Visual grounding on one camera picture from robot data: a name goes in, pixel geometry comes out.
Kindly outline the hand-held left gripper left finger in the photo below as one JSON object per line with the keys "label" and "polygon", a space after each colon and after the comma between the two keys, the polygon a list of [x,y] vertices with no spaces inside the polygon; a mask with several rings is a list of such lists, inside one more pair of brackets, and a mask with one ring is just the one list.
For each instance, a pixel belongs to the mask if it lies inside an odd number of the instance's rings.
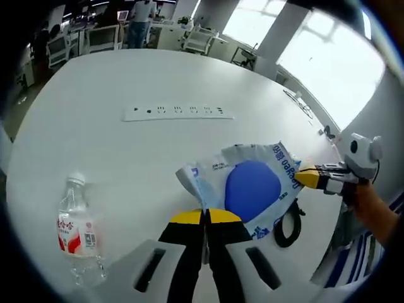
{"label": "hand-held left gripper left finger", "polygon": [[172,217],[158,240],[147,240],[116,263],[117,302],[191,302],[205,237],[201,209]]}

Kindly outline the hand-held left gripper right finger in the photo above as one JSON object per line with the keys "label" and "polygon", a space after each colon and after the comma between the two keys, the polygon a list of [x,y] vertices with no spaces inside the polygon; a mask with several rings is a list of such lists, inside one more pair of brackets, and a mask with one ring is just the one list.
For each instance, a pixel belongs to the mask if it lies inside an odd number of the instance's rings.
{"label": "hand-held left gripper right finger", "polygon": [[210,267],[221,302],[314,302],[318,287],[265,240],[254,240],[241,219],[208,209]]}

